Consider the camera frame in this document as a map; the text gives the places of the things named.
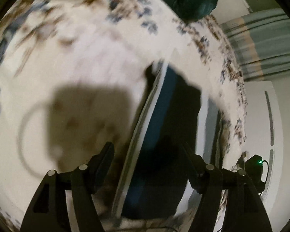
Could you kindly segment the black grey striped sweater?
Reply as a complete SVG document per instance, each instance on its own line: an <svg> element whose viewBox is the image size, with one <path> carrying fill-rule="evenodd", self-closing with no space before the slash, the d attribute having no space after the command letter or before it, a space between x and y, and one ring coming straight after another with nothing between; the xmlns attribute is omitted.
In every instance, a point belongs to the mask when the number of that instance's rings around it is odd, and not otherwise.
<svg viewBox="0 0 290 232"><path fill-rule="evenodd" d="M111 216L131 220L179 216L198 206L180 150L213 161L221 130L218 107L164 61L147 68L149 96L134 130Z"/></svg>

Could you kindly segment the white bed headboard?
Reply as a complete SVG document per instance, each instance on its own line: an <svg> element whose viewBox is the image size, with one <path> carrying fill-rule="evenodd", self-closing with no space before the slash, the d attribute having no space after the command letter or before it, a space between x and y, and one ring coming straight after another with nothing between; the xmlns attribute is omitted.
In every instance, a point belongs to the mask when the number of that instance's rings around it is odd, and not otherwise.
<svg viewBox="0 0 290 232"><path fill-rule="evenodd" d="M246 141L241 148L248 152L248 158L257 154L264 161L261 179L266 184L261 200L269 215L277 197L283 166L283 129L278 98L270 81L246 82L245 89ZM223 166L230 170L242 151L234 155L227 154L225 158L231 161Z"/></svg>

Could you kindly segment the teal curtain right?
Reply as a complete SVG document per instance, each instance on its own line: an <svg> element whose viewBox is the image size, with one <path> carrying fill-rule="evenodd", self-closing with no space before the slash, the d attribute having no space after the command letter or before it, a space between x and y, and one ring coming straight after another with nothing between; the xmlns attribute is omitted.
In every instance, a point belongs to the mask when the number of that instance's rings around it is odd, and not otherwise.
<svg viewBox="0 0 290 232"><path fill-rule="evenodd" d="M268 9L221 24L245 81L290 75L290 18L283 9Z"/></svg>

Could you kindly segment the floral bed cover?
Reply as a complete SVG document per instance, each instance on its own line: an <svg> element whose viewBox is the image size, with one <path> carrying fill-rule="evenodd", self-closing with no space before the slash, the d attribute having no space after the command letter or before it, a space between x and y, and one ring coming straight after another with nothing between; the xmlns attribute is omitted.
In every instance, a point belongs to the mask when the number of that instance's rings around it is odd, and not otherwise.
<svg viewBox="0 0 290 232"><path fill-rule="evenodd" d="M245 141L241 69L221 24L229 4L185 24L163 0L0 0L0 225L19 231L49 169L68 171L115 144L99 213L111 210L146 101L146 68L169 63L222 111L234 169Z"/></svg>

